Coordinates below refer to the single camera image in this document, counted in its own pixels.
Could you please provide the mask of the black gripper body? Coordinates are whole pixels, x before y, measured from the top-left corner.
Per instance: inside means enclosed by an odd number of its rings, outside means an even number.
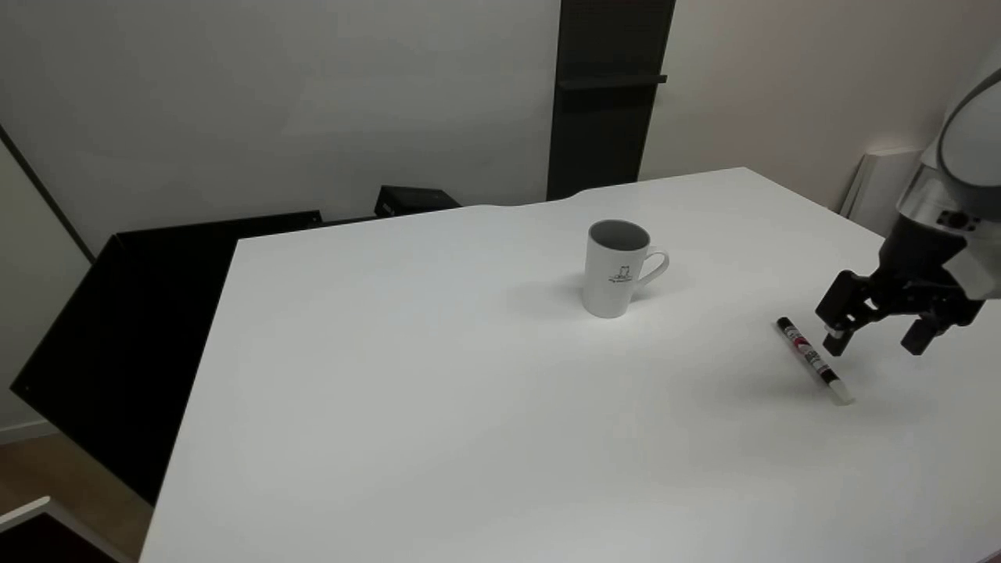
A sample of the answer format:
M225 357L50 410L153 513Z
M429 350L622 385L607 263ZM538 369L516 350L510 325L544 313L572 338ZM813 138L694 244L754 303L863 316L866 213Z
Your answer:
M945 272L945 263L967 247L963 238L898 219L879 247L879 266L863 285L863 307L873 319L929 316L948 325L970 325L982 310Z

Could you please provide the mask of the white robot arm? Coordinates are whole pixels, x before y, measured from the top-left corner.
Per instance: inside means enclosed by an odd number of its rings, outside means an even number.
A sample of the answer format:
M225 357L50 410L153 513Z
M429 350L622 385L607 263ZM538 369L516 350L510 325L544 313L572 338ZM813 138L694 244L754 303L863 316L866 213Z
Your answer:
M841 269L816 303L823 347L888 316L910 316L901 347L920 357L1001 297L1001 47L957 88L895 206L870 275Z

